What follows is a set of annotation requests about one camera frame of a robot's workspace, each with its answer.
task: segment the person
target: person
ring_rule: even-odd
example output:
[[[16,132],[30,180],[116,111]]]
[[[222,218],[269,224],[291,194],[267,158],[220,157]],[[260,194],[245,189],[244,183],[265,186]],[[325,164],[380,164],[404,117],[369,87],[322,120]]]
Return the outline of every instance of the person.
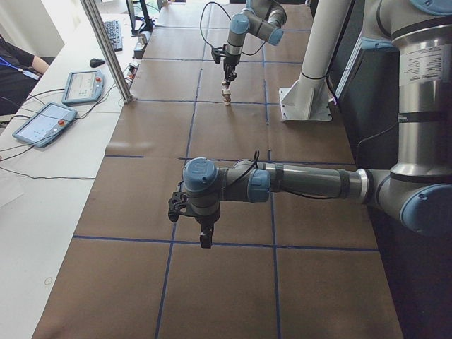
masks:
[[[48,68],[38,56],[0,37],[0,115],[15,114]]]

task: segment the computer mouse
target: computer mouse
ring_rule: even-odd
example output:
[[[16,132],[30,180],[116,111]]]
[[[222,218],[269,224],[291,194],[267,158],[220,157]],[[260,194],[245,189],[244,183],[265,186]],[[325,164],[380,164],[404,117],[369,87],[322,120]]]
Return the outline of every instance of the computer mouse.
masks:
[[[90,60],[90,66],[93,68],[99,67],[100,65],[105,64],[105,60],[104,59],[96,59],[96,58],[92,58]]]

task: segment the end effector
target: end effector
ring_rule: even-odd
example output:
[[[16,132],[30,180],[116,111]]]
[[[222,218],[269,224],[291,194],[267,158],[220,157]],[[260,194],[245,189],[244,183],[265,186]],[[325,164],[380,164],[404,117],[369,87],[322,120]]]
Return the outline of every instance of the end effector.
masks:
[[[240,62],[242,47],[247,33],[272,45],[277,45],[283,37],[287,20],[284,8],[274,0],[247,0],[246,8],[232,17],[227,44],[212,48],[212,57],[216,64],[223,60],[225,79],[223,85],[229,85],[237,74],[235,67]]]

